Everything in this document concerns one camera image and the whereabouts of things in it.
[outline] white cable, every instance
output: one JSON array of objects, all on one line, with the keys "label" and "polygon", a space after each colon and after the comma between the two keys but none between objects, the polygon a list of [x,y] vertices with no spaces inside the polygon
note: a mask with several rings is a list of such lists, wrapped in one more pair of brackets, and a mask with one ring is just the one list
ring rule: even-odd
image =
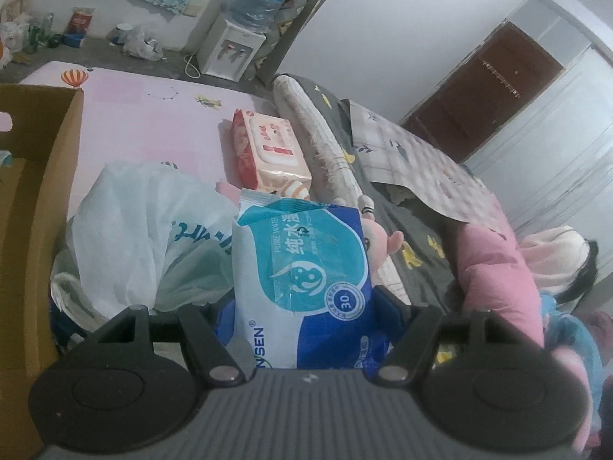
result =
[{"label": "white cable", "polygon": [[[194,55],[195,53],[191,53],[189,55],[185,55],[185,57],[183,58],[183,62],[185,62],[185,75],[188,76],[188,78],[198,79],[200,78],[200,76],[202,76],[202,74],[200,74],[198,68],[191,63],[192,59],[194,58]],[[190,67],[196,71],[197,76],[192,76],[190,73],[188,73]]]}]

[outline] wet wipes package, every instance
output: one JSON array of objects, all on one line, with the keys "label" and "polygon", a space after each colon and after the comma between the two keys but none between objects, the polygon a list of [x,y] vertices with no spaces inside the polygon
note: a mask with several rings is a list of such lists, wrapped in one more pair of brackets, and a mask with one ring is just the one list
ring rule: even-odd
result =
[{"label": "wet wipes package", "polygon": [[235,335],[253,346],[256,367],[378,367],[387,343],[357,209],[241,202],[232,236]]}]

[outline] pink plush toy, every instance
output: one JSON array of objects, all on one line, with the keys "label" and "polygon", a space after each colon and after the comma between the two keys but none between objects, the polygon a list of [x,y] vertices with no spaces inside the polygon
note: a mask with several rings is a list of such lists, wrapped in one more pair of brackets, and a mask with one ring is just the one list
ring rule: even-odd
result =
[{"label": "pink plush toy", "polygon": [[370,271],[377,271],[383,266],[387,256],[397,253],[405,241],[405,235],[399,230],[387,236],[383,227],[375,221],[373,208],[375,203],[367,195],[360,195],[357,200],[358,209],[362,213],[362,231],[366,255],[369,258]]}]

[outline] red package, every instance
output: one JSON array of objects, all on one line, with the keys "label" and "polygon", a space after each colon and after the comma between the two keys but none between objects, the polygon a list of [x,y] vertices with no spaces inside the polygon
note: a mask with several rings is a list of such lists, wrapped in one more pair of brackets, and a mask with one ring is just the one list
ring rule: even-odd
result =
[{"label": "red package", "polygon": [[73,8],[65,34],[87,34],[95,8]]}]

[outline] cardboard box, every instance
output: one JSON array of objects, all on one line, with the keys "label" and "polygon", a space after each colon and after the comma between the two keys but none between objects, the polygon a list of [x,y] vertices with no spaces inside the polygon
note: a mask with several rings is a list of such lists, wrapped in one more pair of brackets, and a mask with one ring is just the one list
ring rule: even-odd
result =
[{"label": "cardboard box", "polygon": [[77,168],[84,94],[79,89],[0,85],[13,128],[0,150],[0,459],[30,458],[41,441],[28,413],[36,376],[57,359],[48,296],[64,240]]}]

